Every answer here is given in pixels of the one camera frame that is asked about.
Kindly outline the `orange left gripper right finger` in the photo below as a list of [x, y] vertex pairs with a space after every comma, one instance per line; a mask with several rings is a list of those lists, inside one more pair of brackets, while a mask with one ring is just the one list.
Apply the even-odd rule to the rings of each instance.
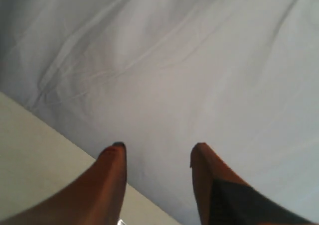
[[190, 154], [192, 186], [203, 225], [310, 225], [239, 177], [206, 144]]

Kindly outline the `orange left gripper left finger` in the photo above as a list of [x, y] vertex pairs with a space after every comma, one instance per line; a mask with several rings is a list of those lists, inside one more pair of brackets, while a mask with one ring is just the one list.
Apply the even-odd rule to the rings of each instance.
[[126, 146], [116, 142], [76, 180], [2, 225], [116, 225], [127, 184]]

